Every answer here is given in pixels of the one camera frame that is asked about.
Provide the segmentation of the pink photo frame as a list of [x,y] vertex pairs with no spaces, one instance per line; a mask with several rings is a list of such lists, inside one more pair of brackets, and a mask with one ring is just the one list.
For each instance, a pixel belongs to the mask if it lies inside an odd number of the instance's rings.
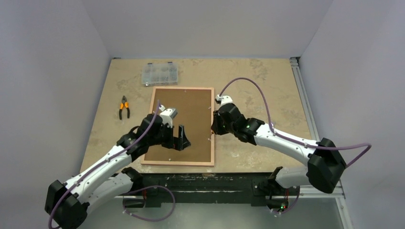
[[157,102],[166,108],[175,108],[174,135],[179,126],[191,145],[182,151],[151,147],[140,159],[142,165],[212,167],[215,161],[214,134],[211,131],[214,110],[212,87],[155,86],[150,109]]

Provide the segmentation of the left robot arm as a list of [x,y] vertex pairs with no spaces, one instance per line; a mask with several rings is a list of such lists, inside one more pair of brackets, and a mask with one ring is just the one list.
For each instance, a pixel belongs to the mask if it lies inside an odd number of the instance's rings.
[[146,154],[150,147],[182,151],[190,146],[184,127],[173,135],[174,108],[147,115],[139,126],[121,136],[117,143],[85,171],[61,182],[55,180],[47,190],[44,210],[48,228],[76,229],[99,205],[120,194],[137,195],[145,190],[141,175],[129,164]]

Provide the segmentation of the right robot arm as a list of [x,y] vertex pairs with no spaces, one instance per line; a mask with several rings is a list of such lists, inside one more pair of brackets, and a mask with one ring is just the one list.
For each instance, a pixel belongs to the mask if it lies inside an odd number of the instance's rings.
[[246,118],[233,103],[213,112],[211,130],[216,135],[232,134],[244,143],[263,146],[283,153],[303,164],[297,168],[278,168],[268,181],[268,188],[280,194],[292,186],[311,185],[330,194],[334,191],[346,162],[334,143],[323,138],[317,142],[271,129],[270,124]]

